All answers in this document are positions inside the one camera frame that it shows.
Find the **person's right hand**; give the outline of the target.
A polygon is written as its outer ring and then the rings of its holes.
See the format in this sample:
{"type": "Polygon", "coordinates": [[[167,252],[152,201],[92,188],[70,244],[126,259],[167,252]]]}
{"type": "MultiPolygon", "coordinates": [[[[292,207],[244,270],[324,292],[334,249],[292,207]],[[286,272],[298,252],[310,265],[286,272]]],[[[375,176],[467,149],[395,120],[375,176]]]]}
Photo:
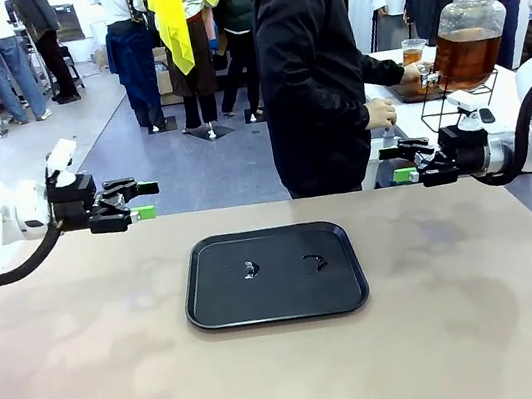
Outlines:
{"type": "Polygon", "coordinates": [[[367,130],[388,129],[397,123],[397,112],[390,99],[375,98],[366,104],[367,130]]]}

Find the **person's left hand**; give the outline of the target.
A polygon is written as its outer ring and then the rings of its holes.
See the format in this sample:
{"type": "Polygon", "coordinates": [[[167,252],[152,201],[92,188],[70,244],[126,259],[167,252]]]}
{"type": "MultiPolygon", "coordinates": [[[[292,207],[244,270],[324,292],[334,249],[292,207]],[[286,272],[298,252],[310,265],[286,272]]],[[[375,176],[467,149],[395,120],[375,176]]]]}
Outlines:
{"type": "Polygon", "coordinates": [[[399,81],[401,85],[407,85],[410,83],[417,83],[421,78],[420,64],[415,62],[403,67],[403,76],[399,81]]]}

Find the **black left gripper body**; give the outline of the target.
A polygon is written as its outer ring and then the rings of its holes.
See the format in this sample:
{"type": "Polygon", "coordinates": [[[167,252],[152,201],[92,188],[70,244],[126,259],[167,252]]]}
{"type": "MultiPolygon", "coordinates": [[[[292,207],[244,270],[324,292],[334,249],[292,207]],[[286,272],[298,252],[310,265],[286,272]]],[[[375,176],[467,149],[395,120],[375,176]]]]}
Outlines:
{"type": "Polygon", "coordinates": [[[92,175],[78,173],[67,186],[51,182],[47,187],[48,201],[52,207],[55,222],[60,223],[63,232],[88,228],[88,219],[95,204],[97,193],[92,175]]]}

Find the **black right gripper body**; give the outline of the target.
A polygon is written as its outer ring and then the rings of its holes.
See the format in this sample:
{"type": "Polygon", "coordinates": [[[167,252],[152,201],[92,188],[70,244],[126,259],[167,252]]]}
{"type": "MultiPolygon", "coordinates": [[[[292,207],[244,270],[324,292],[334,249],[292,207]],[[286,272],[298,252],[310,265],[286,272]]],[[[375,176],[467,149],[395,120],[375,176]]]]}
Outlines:
{"type": "Polygon", "coordinates": [[[445,164],[439,170],[448,180],[483,174],[490,157],[488,137],[486,129],[468,131],[455,125],[440,128],[437,145],[445,164]]]}

